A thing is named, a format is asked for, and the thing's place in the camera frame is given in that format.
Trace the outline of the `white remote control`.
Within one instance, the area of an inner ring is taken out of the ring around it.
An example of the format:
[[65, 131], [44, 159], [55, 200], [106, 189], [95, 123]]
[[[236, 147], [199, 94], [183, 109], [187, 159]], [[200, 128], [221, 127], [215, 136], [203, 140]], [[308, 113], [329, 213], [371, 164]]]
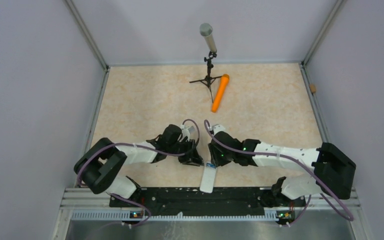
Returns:
[[211, 194], [214, 189], [216, 174], [217, 174], [217, 168], [209, 168], [206, 167], [206, 163], [204, 165], [203, 175], [201, 178], [199, 190], [203, 193]]

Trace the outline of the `blue AAA battery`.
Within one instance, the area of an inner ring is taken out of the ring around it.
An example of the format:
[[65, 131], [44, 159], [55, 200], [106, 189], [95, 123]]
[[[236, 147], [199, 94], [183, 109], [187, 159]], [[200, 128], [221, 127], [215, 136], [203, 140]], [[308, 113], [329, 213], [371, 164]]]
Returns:
[[216, 168], [217, 168], [214, 164], [212, 164], [212, 163], [210, 163], [210, 162], [207, 162], [205, 166], [206, 166], [207, 168], [212, 168], [212, 169], [216, 169]]

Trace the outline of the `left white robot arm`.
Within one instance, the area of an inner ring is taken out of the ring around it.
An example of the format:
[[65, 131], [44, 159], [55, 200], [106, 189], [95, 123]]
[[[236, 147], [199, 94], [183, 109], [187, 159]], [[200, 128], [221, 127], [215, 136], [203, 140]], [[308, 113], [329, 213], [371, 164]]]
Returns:
[[140, 202], [141, 187], [128, 176], [120, 176], [124, 165], [154, 164], [168, 156], [180, 164], [201, 166], [204, 161], [197, 151], [198, 139], [191, 137], [194, 126], [169, 124], [156, 138], [140, 143], [112, 142], [103, 137], [74, 165], [77, 182], [84, 183], [94, 194], [108, 193], [121, 197], [129, 207]]

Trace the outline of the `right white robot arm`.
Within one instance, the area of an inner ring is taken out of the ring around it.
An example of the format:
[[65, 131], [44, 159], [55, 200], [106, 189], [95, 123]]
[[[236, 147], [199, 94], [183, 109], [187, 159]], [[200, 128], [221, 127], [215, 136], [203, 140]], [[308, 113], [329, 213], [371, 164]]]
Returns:
[[316, 148], [290, 148], [257, 139], [239, 141], [227, 132], [211, 131], [211, 143], [227, 161], [241, 166], [275, 167], [302, 174], [286, 177], [273, 192], [279, 206], [287, 206], [301, 196], [325, 193], [348, 200], [354, 182], [356, 164], [336, 145], [323, 142]]

